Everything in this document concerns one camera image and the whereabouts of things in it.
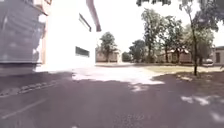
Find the grass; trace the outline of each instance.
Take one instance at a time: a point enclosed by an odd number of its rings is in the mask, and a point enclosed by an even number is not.
[[[193,75],[193,66],[147,66],[146,69],[171,74],[179,80],[194,82],[199,93],[224,96],[224,72],[220,67],[198,67],[197,77]]]
[[[179,72],[193,72],[193,66],[148,66],[146,69],[162,73],[162,74],[175,74]],[[198,72],[215,72],[221,71],[219,67],[198,67]]]

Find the asphalt road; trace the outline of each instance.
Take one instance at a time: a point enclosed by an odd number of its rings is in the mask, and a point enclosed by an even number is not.
[[[0,128],[223,128],[224,100],[134,67],[0,78]]]

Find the green tree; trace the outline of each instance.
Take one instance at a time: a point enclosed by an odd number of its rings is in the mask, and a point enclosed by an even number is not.
[[[131,61],[131,55],[128,52],[122,53],[122,61],[123,62],[130,62]]]
[[[150,2],[150,0],[137,0],[137,5],[141,6],[142,2]],[[192,16],[192,5],[195,0],[181,0],[182,4],[179,5],[180,10],[184,9],[189,16],[191,31],[194,42],[194,75],[197,75],[197,38],[195,35],[196,30],[212,29],[218,31],[217,23],[224,21],[224,16],[219,9],[216,0],[197,0],[200,4],[200,11],[195,17]],[[162,4],[170,4],[171,0],[151,0],[152,4],[162,2]]]
[[[117,45],[115,44],[115,38],[110,32],[106,32],[103,34],[103,36],[100,38],[102,40],[101,43],[101,52],[106,57],[106,61],[110,61],[110,54],[112,54],[114,51],[117,50]]]
[[[209,58],[211,55],[213,40],[214,40],[214,34],[211,31],[211,29],[203,29],[203,30],[196,30],[195,36],[197,39],[197,58],[199,58],[199,65],[202,65],[203,59]],[[193,48],[194,40],[192,35],[192,30],[190,25],[186,27],[184,30],[184,36],[183,41],[188,46],[189,51],[191,51],[192,55],[195,55],[195,51]]]
[[[133,45],[129,47],[130,54],[136,62],[142,62],[145,59],[145,42],[143,40],[136,40],[132,43]]]
[[[144,39],[148,46],[148,62],[153,62],[152,50],[156,43],[157,36],[160,32],[161,16],[154,10],[145,9],[142,13],[142,20],[144,21]]]
[[[177,62],[179,62],[181,38],[182,38],[182,26],[181,20],[176,20],[173,16],[166,16],[161,22],[161,31],[159,38],[163,40],[162,46],[165,51],[166,63],[168,63],[168,50],[175,50],[177,54]]]

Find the building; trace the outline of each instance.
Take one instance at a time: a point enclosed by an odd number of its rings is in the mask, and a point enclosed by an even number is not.
[[[224,46],[215,47],[212,53],[214,65],[224,65]]]
[[[0,63],[45,70],[95,64],[101,31],[93,0],[0,1]]]
[[[165,63],[166,62],[166,54],[163,52],[163,53],[157,55],[156,61],[159,63],[160,62]],[[177,62],[177,54],[175,53],[174,50],[168,51],[168,62],[169,63]],[[192,57],[191,57],[191,54],[189,53],[189,51],[184,50],[184,51],[180,52],[179,62],[180,63],[192,63]]]
[[[107,62],[107,58],[101,52],[96,52],[96,62]],[[122,62],[121,51],[117,50],[109,55],[109,62]]]

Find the gray wall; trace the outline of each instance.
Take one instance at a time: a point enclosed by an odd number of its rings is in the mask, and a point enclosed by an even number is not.
[[[0,63],[37,63],[43,14],[24,0],[0,0]]]

